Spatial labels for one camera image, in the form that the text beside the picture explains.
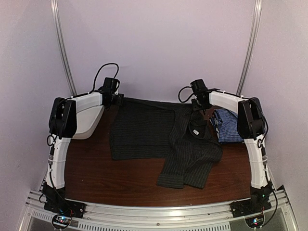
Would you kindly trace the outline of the white plastic basin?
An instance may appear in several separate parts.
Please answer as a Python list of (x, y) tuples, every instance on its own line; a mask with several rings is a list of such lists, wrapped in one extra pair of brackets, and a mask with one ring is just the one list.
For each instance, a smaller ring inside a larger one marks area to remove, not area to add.
[(96, 106), (77, 113), (77, 130), (73, 140), (85, 140), (92, 136), (101, 117), (104, 106)]

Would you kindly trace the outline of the black pinstriped long sleeve shirt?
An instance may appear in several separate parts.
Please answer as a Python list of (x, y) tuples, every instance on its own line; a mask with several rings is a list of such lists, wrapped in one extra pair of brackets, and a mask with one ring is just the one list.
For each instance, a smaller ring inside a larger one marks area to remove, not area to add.
[(190, 104), (124, 98), (110, 130), (114, 160), (163, 158), (156, 184), (204, 188), (222, 148), (208, 122)]

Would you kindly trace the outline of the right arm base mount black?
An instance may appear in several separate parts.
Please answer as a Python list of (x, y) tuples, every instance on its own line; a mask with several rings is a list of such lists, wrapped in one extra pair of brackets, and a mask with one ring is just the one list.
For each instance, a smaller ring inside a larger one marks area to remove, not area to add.
[(271, 209), (269, 197), (272, 193), (271, 187), (262, 187), (261, 189), (250, 187), (250, 193), (249, 199), (230, 203), (231, 213), (234, 218)]

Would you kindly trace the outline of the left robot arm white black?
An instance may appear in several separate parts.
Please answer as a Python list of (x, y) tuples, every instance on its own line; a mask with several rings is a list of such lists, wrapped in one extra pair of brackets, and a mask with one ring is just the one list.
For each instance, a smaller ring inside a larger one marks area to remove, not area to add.
[(118, 93), (120, 80), (106, 77), (103, 86), (78, 96), (56, 98), (49, 119), (50, 153), (47, 185), (55, 189), (65, 186), (64, 169), (70, 141), (76, 132), (85, 139), (95, 130), (103, 111), (111, 105), (121, 105), (123, 94)]

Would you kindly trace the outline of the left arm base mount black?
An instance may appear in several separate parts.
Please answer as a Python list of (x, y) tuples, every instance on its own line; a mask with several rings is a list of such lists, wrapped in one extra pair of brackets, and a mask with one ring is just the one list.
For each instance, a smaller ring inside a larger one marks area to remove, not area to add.
[(42, 193), (46, 197), (45, 210), (67, 217), (83, 218), (85, 204), (65, 199), (65, 187), (55, 190), (45, 182)]

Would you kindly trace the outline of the blue checked shirt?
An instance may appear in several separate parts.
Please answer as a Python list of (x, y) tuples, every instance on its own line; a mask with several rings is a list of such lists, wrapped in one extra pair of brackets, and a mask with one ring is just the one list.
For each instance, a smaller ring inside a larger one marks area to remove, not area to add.
[(215, 109), (210, 122), (220, 143), (240, 143), (253, 139), (258, 147), (264, 146), (267, 122), (259, 109), (241, 111), (239, 114), (227, 109)]

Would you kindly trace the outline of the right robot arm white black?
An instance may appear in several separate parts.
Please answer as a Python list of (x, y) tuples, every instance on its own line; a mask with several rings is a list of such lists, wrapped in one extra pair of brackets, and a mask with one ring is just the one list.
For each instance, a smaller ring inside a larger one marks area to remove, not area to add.
[(270, 177), (267, 168), (265, 136), (268, 124), (257, 97), (246, 98), (218, 89), (208, 89), (202, 79), (190, 83), (195, 99), (192, 104), (195, 110), (206, 110), (218, 106), (237, 115), (237, 131), (244, 139), (250, 168), (251, 187), (261, 190), (269, 185)]

